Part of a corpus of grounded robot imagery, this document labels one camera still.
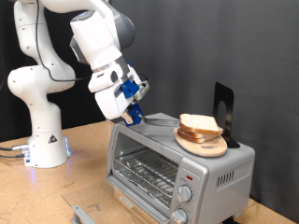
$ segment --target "cable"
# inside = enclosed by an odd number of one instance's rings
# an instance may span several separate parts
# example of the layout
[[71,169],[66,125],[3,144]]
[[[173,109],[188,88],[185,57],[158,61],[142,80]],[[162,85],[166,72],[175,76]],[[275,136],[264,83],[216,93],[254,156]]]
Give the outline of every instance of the cable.
[[11,147],[0,147],[0,150],[2,151],[12,151]]
[[19,155],[12,156],[12,157],[0,155],[0,157],[3,157],[3,158],[23,158],[23,157],[25,157],[25,155],[24,154],[19,154]]
[[144,77],[146,79],[146,81],[149,80],[149,78],[146,75],[143,75],[142,73],[137,72],[140,76]]
[[39,61],[41,62],[41,64],[43,65],[43,67],[46,68],[46,69],[48,70],[50,79],[52,79],[53,81],[56,81],[56,82],[69,82],[69,81],[81,81],[81,80],[85,80],[85,79],[90,78],[91,76],[89,76],[89,77],[79,77],[79,78],[75,78],[75,79],[59,80],[59,79],[55,79],[55,78],[52,77],[49,68],[46,67],[45,64],[43,63],[43,60],[41,59],[40,52],[39,52],[38,40],[37,40],[37,26],[38,26],[38,16],[39,16],[39,2],[38,2],[38,0],[36,0],[36,2],[37,2],[37,15],[36,15],[36,48],[37,48],[37,53],[38,53]]
[[1,83],[1,86],[0,86],[0,90],[1,90],[2,87],[3,87],[3,83],[4,83],[5,80],[6,80],[6,78],[4,77],[4,78],[3,78],[3,81],[2,81],[2,83]]

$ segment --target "black stand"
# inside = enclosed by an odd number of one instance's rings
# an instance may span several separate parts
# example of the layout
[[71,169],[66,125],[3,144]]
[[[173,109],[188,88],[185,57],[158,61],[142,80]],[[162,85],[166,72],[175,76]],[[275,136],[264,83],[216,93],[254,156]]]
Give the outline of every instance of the black stand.
[[229,217],[222,222],[222,224],[239,224],[238,222],[234,221],[233,217]]
[[226,117],[225,117],[225,129],[222,137],[227,143],[228,148],[238,148],[240,145],[231,138],[232,122],[233,122],[233,107],[234,107],[234,92],[221,85],[219,82],[215,84],[215,96],[214,96],[214,106],[213,106],[213,117],[218,121],[218,109],[219,103],[224,102],[226,106]]

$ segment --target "toaster oven knob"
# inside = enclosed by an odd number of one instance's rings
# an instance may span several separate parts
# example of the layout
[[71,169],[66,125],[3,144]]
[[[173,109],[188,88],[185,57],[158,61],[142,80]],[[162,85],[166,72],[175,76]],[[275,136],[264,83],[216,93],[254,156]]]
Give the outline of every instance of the toaster oven knob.
[[188,202],[192,197],[191,190],[187,186],[178,189],[178,200],[180,203]]
[[171,214],[171,220],[173,220],[172,223],[185,224],[187,223],[187,215],[182,209],[179,209]]

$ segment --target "metal clamp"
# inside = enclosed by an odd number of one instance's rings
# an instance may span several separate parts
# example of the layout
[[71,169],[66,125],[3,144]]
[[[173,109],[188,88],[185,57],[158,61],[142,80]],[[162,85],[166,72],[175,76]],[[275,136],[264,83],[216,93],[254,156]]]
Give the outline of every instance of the metal clamp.
[[140,115],[144,115],[139,104],[129,105],[127,110],[122,113],[121,117],[124,119],[127,127],[136,125],[141,122]]

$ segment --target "toast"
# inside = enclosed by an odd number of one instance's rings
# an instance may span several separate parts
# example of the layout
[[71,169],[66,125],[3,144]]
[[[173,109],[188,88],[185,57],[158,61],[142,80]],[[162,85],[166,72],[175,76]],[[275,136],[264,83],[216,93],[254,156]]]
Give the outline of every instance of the toast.
[[216,120],[210,116],[181,114],[179,127],[185,133],[221,134]]
[[194,143],[204,143],[206,141],[209,141],[209,140],[212,140],[214,138],[217,138],[218,135],[210,135],[210,134],[198,134],[198,135],[201,135],[202,137],[199,137],[199,138],[195,138],[193,137],[196,133],[185,133],[184,131],[182,131],[181,129],[178,129],[178,136],[188,140],[188,141],[191,141],[191,142],[194,142]]
[[206,141],[206,139],[203,137],[201,138],[191,137],[187,133],[183,132],[181,129],[178,129],[178,136],[194,143],[204,143]]

